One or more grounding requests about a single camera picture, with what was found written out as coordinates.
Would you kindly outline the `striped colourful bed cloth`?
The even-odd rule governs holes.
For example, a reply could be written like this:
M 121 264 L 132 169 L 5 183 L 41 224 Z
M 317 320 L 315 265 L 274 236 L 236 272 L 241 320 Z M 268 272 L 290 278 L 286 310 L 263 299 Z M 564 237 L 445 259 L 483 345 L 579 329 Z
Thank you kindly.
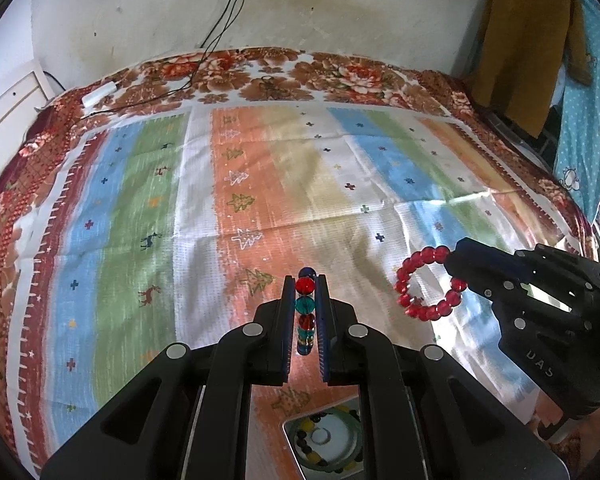
M 518 418 L 538 390 L 467 294 L 408 318 L 403 260 L 464 237 L 586 252 L 546 172 L 448 115 L 324 103 L 191 105 L 118 120 L 36 159 L 52 171 L 15 225 L 7 353 L 14 447 L 46 460 L 167 344 L 214 344 L 305 266 L 401 346 L 441 344 Z

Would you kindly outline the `brown floral blanket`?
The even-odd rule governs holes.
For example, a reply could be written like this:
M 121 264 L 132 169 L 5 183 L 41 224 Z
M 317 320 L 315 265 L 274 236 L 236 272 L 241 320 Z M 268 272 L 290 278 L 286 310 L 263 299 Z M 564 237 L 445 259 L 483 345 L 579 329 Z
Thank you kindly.
M 481 120 L 455 80 L 432 70 L 416 72 L 370 58 L 283 48 L 227 50 L 145 62 L 112 74 L 110 81 L 117 84 L 118 90 L 94 108 L 82 105 L 86 95 L 83 88 L 68 91 L 46 105 L 0 175 L 0 436 L 21 466 L 14 447 L 14 427 L 7 399 L 7 353 L 12 318 L 7 293 L 14 287 L 16 278 L 5 263 L 15 243 L 16 222 L 41 196 L 52 171 L 49 164 L 36 159 L 38 152 L 46 151 L 58 157 L 63 146 L 80 140 L 92 130 L 107 129 L 118 120 L 170 115 L 191 105 L 324 103 L 448 115 L 471 128 L 490 130 L 512 151 L 528 160 Z M 552 177 L 549 172 L 539 170 Z M 555 181 L 570 197 L 560 181 Z M 575 203 L 573 206 L 580 212 Z M 581 213 L 580 216 L 585 238 L 591 245 L 580 254 L 591 255 L 591 230 Z

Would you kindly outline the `brown hanging garment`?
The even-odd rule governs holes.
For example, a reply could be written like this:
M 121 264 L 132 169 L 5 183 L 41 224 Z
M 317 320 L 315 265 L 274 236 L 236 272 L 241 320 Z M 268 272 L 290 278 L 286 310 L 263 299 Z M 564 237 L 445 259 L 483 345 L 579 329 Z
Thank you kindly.
M 472 99 L 534 138 L 562 67 L 578 84 L 592 84 L 580 0 L 486 0 L 479 40 Z

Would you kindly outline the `silver metal jewelry box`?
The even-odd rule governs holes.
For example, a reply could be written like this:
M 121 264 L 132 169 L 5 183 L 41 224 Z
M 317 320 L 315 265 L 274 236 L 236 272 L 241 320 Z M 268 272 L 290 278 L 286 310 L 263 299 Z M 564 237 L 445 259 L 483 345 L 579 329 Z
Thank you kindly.
M 317 452 L 326 460 L 339 460 L 364 452 L 360 402 L 351 396 L 327 408 L 312 410 L 283 423 L 286 448 L 294 462 L 297 479 L 364 479 L 364 460 L 360 466 L 343 472 L 318 472 L 303 467 L 298 457 Z

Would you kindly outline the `white power adapter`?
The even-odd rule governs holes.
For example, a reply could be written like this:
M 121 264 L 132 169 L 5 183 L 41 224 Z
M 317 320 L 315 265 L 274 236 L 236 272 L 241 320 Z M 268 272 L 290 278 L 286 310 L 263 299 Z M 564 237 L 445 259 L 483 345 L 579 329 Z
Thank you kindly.
M 82 98 L 82 105 L 85 108 L 92 108 L 96 106 L 98 103 L 102 102 L 107 96 L 111 96 L 118 90 L 117 84 L 113 81 L 108 81 L 106 84 L 102 84 L 96 89 L 88 92 Z

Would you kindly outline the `white wooden headboard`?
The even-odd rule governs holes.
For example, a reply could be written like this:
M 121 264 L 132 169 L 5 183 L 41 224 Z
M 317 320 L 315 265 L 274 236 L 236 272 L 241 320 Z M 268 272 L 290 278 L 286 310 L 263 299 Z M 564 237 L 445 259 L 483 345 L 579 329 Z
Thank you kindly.
M 0 82 L 0 175 L 26 140 L 38 113 L 56 92 L 35 58 Z

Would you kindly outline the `blue patterned curtain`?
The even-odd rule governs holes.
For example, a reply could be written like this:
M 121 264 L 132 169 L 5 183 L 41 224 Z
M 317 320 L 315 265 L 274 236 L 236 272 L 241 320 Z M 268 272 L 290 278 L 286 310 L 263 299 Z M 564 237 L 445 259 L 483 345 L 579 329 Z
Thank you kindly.
M 600 3 L 580 1 L 592 84 L 566 80 L 554 175 L 593 221 L 600 208 Z

